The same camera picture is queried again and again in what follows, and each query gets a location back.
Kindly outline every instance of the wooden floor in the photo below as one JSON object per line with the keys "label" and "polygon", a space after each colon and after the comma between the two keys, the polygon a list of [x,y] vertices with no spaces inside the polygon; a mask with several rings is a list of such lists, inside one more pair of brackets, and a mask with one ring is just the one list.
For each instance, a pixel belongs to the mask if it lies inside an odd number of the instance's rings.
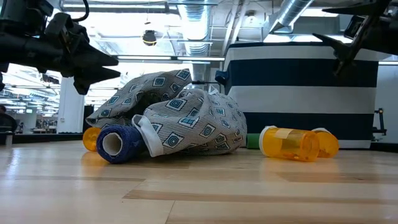
{"label": "wooden floor", "polygon": [[398,154],[241,149],[109,165],[81,142],[0,148],[0,223],[398,223]]}

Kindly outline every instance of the navy and white stripe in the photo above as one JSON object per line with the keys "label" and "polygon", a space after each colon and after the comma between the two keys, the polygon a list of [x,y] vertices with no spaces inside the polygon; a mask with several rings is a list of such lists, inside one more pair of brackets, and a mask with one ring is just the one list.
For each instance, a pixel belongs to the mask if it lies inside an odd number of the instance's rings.
{"label": "navy and white stripe", "polygon": [[226,93],[244,112],[249,133],[268,125],[326,128],[342,148],[366,148],[383,57],[361,50],[355,74],[337,79],[333,49],[323,43],[236,44],[226,55]]}

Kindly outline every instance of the green object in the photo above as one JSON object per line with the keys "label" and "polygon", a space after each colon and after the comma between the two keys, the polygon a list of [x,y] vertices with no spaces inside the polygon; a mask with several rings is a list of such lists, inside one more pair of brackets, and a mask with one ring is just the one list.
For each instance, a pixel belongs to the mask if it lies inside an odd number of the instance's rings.
{"label": "green object", "polygon": [[260,134],[248,134],[248,149],[260,149]]}

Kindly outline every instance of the white column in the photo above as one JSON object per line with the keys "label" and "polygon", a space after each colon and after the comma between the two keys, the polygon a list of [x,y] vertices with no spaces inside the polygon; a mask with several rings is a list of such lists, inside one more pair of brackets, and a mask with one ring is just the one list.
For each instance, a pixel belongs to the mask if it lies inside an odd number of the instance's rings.
{"label": "white column", "polygon": [[22,116],[21,122],[24,123],[24,134],[32,134],[30,129],[36,127],[36,120],[37,120],[37,108],[28,107],[27,109],[32,110],[31,113],[25,113]]}
{"label": "white column", "polygon": [[85,96],[73,86],[73,78],[62,78],[57,133],[82,133]]}

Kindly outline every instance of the gray patterned fabric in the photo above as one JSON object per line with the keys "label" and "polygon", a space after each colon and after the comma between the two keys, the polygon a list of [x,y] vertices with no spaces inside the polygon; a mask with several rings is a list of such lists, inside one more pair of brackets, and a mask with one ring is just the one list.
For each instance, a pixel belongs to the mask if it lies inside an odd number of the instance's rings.
{"label": "gray patterned fabric", "polygon": [[[130,125],[132,116],[143,114],[157,133],[164,154],[218,155],[236,150],[247,135],[246,118],[238,104],[220,93],[181,91],[190,82],[188,70],[143,75],[119,90],[87,122],[100,128]],[[172,100],[159,97],[164,95]]]}

